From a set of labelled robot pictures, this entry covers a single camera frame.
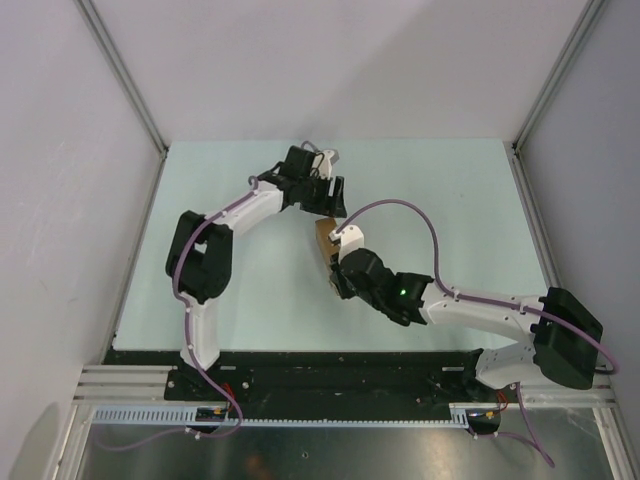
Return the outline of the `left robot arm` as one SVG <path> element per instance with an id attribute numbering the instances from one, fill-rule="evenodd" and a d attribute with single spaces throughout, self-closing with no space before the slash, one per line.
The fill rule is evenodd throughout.
<path id="1" fill-rule="evenodd" d="M 165 271 L 175 298 L 185 307 L 180 355 L 193 367 L 186 387 L 197 398 L 214 397 L 220 374 L 217 304 L 232 276 L 234 241 L 268 217 L 297 205 L 302 211 L 345 218 L 344 178 L 333 173 L 335 149 L 309 141 L 291 146 L 284 160 L 248 180 L 249 190 L 214 213 L 184 212 L 178 220 Z"/>

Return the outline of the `brown cardboard express box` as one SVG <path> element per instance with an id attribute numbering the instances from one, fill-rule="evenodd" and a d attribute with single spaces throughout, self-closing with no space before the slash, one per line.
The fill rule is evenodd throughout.
<path id="1" fill-rule="evenodd" d="M 323 263 L 327 270 L 328 282 L 335 294 L 341 298 L 339 286 L 334 282 L 331 268 L 332 257 L 339 252 L 339 247 L 334 245 L 329 238 L 330 233 L 336 228 L 337 222 L 331 217 L 322 217 L 315 221 L 315 238 Z"/>

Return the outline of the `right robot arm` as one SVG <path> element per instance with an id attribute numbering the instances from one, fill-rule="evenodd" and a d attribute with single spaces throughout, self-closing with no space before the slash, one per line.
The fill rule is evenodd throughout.
<path id="1" fill-rule="evenodd" d="M 473 401 L 541 378 L 575 390 L 593 385 L 603 327 L 565 289 L 482 303 L 476 296 L 448 295 L 428 275 L 393 272 L 366 248 L 332 255 L 329 268 L 340 298 L 357 297 L 398 325 L 462 326 L 509 339 L 506 347 L 483 350 L 461 376 L 462 391 Z"/>

